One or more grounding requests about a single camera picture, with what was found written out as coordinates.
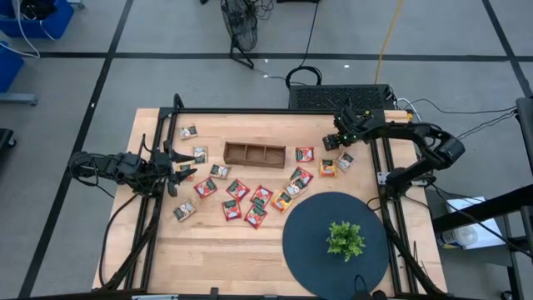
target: small packet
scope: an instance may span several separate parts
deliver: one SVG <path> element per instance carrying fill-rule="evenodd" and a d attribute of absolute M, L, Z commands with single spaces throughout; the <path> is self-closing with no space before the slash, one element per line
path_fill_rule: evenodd
<path fill-rule="evenodd" d="M 180 165 L 180 171 L 185 171 L 185 170 L 189 170 L 191 169 L 191 164 L 188 163 L 188 164 L 184 164 L 184 165 Z M 194 173 L 187 176 L 187 180 L 192 180 L 194 179 Z"/>
<path fill-rule="evenodd" d="M 235 179 L 227 188 L 226 192 L 240 202 L 244 196 L 250 192 L 250 188 L 245 186 L 244 183 L 242 183 L 239 179 Z"/>
<path fill-rule="evenodd" d="M 237 202 L 236 200 L 223 202 L 222 210 L 224 210 L 224 216 L 226 216 L 226 221 L 241 217 L 241 206 L 239 206 L 239 202 Z"/>
<path fill-rule="evenodd" d="M 335 164 L 343 171 L 348 172 L 348 168 L 353 164 L 354 158 L 352 155 L 343 151 L 341 155 L 336 159 Z"/>
<path fill-rule="evenodd" d="M 296 161 L 299 163 L 312 162 L 315 159 L 314 147 L 297 147 Z"/>
<path fill-rule="evenodd" d="M 177 221 L 183 222 L 186 218 L 189 218 L 197 209 L 192 205 L 191 199 L 187 199 L 182 205 L 174 210 L 174 215 Z"/>
<path fill-rule="evenodd" d="M 291 199 L 294 199 L 307 190 L 307 185 L 300 178 L 296 178 L 285 186 L 285 190 L 291 196 Z"/>
<path fill-rule="evenodd" d="M 200 195 L 200 198 L 205 198 L 217 191 L 217 186 L 213 180 L 208 177 L 206 180 L 194 186 L 194 190 Z"/>
<path fill-rule="evenodd" d="M 207 163 L 207 147 L 194 147 L 192 149 L 194 163 Z"/>
<path fill-rule="evenodd" d="M 320 176 L 322 177 L 335 177 L 336 166 L 331 159 L 320 160 Z"/>
<path fill-rule="evenodd" d="M 267 203 L 270 201 L 270 198 L 272 198 L 273 194 L 273 192 L 262 186 L 259 186 L 257 187 L 256 192 L 253 193 L 252 197 L 250 198 L 250 202 L 264 209 Z"/>
<path fill-rule="evenodd" d="M 284 213 L 292 205 L 294 201 L 291 196 L 286 191 L 281 191 L 272 199 L 272 206 L 279 209 L 280 212 Z"/>
<path fill-rule="evenodd" d="M 209 171 L 209 174 L 215 178 L 220 179 L 226 179 L 227 174 L 232 170 L 231 167 L 226 167 L 222 165 L 217 165 L 213 163 L 213 166 L 211 167 L 211 171 Z"/>
<path fill-rule="evenodd" d="M 189 126 L 181 127 L 180 130 L 180 139 L 194 138 L 198 136 L 198 131 L 196 125 L 192 124 Z"/>
<path fill-rule="evenodd" d="M 296 178 L 300 178 L 306 185 L 308 185 L 311 182 L 311 179 L 313 179 L 313 175 L 301 167 L 297 167 L 291 175 L 291 180 Z"/>
<path fill-rule="evenodd" d="M 259 225 L 261 225 L 266 216 L 267 212 L 265 212 L 264 209 L 258 207 L 257 205 L 252 205 L 244 219 L 245 221 L 249 222 L 252 227 L 258 229 Z"/>

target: blue bin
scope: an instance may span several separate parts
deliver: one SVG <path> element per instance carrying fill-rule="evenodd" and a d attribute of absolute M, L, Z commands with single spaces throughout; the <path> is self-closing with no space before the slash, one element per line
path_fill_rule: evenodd
<path fill-rule="evenodd" d="M 5 93 L 24 64 L 20 55 L 0 46 L 0 93 Z"/>
<path fill-rule="evenodd" d="M 1 3 L 12 0 L 0 0 Z M 54 3 L 57 8 L 55 13 L 50 14 L 45 20 L 21 20 L 22 29 L 28 38 L 50 38 L 47 33 L 54 39 L 59 39 L 65 33 L 68 23 L 70 22 L 74 9 L 67 0 L 43 0 L 47 3 Z M 8 6 L 0 5 L 0 8 L 7 9 Z M 0 12 L 0 14 L 9 15 L 10 12 Z M 22 38 L 22 33 L 18 27 L 17 19 L 0 19 L 0 30 L 11 38 Z"/>

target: fan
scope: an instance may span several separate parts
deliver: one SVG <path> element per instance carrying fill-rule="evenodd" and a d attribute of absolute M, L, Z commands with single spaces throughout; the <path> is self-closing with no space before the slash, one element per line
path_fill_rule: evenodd
<path fill-rule="evenodd" d="M 230 58 L 253 68 L 253 62 L 245 54 L 257 44 L 257 17 L 256 7 L 250 0 L 222 0 L 222 16 L 227 32 L 232 38 Z M 247 62 L 233 56 L 233 48 L 237 48 Z"/>

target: yellow cable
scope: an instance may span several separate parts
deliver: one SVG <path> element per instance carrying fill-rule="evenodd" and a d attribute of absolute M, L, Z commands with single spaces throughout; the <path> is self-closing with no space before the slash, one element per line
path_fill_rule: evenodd
<path fill-rule="evenodd" d="M 392 29 L 394 29 L 394 26 L 396 25 L 396 20 L 398 19 L 398 15 L 400 14 L 402 6 L 403 0 L 398 0 L 396 9 L 394 11 L 394 16 L 392 17 L 391 25 L 389 26 L 389 31 L 386 33 L 385 41 L 383 41 L 383 46 L 381 46 L 380 57 L 377 61 L 376 78 L 374 79 L 374 84 L 377 84 L 378 80 L 380 79 L 381 59 L 383 58 L 383 53 L 385 52 L 386 45 L 389 43 L 389 38 L 391 38 Z"/>

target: dark blue circular board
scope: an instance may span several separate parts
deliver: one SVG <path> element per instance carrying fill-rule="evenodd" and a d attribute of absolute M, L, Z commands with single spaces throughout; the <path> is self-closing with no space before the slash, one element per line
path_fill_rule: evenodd
<path fill-rule="evenodd" d="M 361 226 L 365 238 L 363 254 L 351 256 L 328 253 L 329 227 L 333 222 Z M 381 220 L 365 203 L 342 192 L 313 195 L 292 210 L 283 229 L 283 255 L 294 278 L 309 292 L 328 300 L 351 299 L 356 275 L 373 290 L 388 266 L 386 233 Z"/>

